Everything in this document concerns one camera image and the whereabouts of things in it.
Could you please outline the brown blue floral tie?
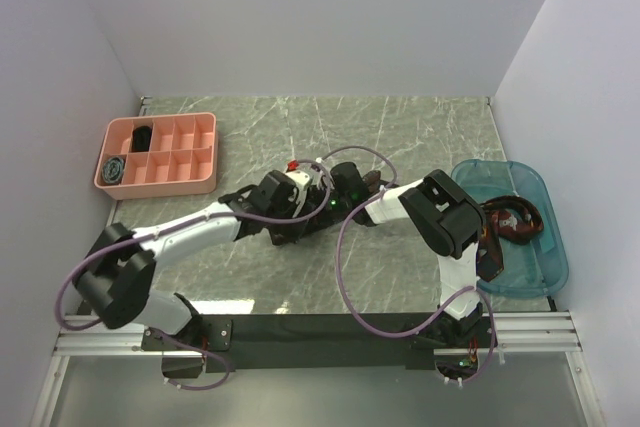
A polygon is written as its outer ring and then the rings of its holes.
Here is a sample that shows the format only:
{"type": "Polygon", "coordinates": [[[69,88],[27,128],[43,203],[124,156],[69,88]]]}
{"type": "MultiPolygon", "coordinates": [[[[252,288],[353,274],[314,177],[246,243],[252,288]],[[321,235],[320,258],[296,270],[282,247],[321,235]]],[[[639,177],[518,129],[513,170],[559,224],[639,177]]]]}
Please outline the brown blue floral tie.
{"type": "Polygon", "coordinates": [[[382,179],[380,170],[371,170],[363,175],[362,181],[370,195],[375,195],[380,191],[382,187],[385,187],[387,182],[382,179]]]}

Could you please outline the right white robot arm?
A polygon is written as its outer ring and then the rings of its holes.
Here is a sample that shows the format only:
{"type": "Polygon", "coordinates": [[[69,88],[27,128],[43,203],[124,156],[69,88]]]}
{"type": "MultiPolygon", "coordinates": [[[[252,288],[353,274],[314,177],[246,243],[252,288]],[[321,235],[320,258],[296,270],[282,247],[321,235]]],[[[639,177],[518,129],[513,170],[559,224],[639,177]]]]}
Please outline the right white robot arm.
{"type": "Polygon", "coordinates": [[[417,336],[434,327],[443,342],[461,346],[475,335],[483,310],[490,307],[478,291],[476,256],[485,217],[479,204],[440,169],[397,187],[379,187],[346,216],[338,234],[335,276],[343,303],[368,332],[388,339],[417,336]],[[372,226],[410,220],[437,256],[440,280],[438,309],[425,321],[405,331],[390,332],[369,324],[348,297],[342,277],[341,250],[349,224],[363,213],[372,226]]]}

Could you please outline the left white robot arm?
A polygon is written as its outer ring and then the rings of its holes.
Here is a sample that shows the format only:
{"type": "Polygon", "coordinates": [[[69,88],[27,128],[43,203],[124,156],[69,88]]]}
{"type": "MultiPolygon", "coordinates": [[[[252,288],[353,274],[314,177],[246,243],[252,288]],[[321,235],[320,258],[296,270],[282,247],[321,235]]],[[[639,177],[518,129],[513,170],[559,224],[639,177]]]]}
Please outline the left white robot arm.
{"type": "Polygon", "coordinates": [[[154,290],[156,271],[266,227],[305,222],[322,209],[329,191],[320,176],[272,171],[259,184],[173,221],[137,230],[116,223],[103,231],[71,282],[107,328],[139,323],[190,348],[200,339],[199,314],[184,296],[154,290]]]}

